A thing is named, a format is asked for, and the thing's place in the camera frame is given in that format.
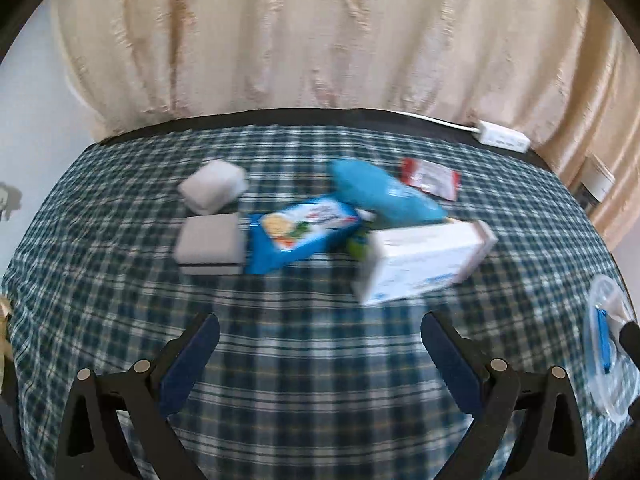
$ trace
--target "checkered fabric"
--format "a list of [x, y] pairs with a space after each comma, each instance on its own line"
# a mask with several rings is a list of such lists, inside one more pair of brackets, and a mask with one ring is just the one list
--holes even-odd
[[[328, 163], [357, 157], [398, 175], [404, 156], [462, 174], [450, 215], [481, 219], [498, 244], [461, 285], [359, 306], [354, 261], [317, 254], [266, 276], [185, 276], [172, 259], [177, 185], [205, 160], [244, 167], [250, 188], [223, 212], [271, 212], [332, 190]], [[585, 384], [581, 329], [590, 281], [620, 282], [603, 241], [551, 173], [440, 140], [340, 127], [246, 126], [93, 146], [40, 208], [4, 277], [24, 449], [52, 478], [76, 372], [152, 358], [197, 312], [222, 336], [170, 419], [208, 478], [432, 478], [468, 428], [420, 342], [428, 310], [516, 369], [565, 367], [593, 472], [622, 431]], [[513, 428], [488, 471], [497, 478]], [[132, 437], [147, 477], [153, 476]]]

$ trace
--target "transparent plastic bowl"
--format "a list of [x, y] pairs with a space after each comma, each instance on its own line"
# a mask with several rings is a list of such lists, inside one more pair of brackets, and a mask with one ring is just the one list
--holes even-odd
[[[607, 311], [611, 366], [608, 374], [602, 366], [596, 309]], [[587, 370], [587, 384], [598, 410], [619, 424], [640, 394], [640, 372], [620, 346], [620, 329], [629, 321], [638, 322], [626, 295], [609, 276], [598, 274], [591, 282], [584, 316], [582, 346]]]

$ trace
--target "blue snack package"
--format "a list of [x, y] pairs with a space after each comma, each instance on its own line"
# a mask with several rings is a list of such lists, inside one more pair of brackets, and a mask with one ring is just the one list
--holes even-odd
[[253, 215], [248, 274], [265, 274], [343, 243], [360, 227], [356, 211], [321, 196], [275, 213]]
[[442, 222], [447, 217], [435, 200], [364, 160], [332, 160], [331, 175], [338, 200], [377, 213], [389, 227]]

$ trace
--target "beige curtain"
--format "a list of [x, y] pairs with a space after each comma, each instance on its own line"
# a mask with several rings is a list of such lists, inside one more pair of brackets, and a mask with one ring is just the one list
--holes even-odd
[[370, 107], [524, 132], [567, 185], [617, 181], [610, 247], [640, 213], [640, 56], [601, 0], [54, 0], [101, 139], [249, 108]]

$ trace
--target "white cardboard box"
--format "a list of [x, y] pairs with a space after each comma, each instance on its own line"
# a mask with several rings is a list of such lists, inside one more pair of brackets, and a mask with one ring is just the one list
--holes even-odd
[[353, 282], [360, 304], [416, 296], [460, 283], [497, 239], [487, 224], [444, 224], [371, 231]]

